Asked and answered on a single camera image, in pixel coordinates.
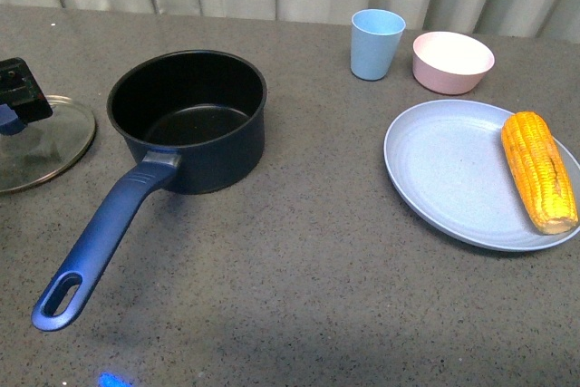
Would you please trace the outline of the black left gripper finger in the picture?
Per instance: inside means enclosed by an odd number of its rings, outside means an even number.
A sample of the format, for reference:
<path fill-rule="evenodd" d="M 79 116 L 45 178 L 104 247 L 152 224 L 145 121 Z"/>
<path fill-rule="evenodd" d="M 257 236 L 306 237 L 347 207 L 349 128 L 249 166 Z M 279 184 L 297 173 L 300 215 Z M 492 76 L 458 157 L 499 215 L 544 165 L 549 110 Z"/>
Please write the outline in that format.
<path fill-rule="evenodd" d="M 1 62 L 1 103 L 22 122 L 35 122 L 53 115 L 53 110 L 27 63 L 19 57 Z"/>

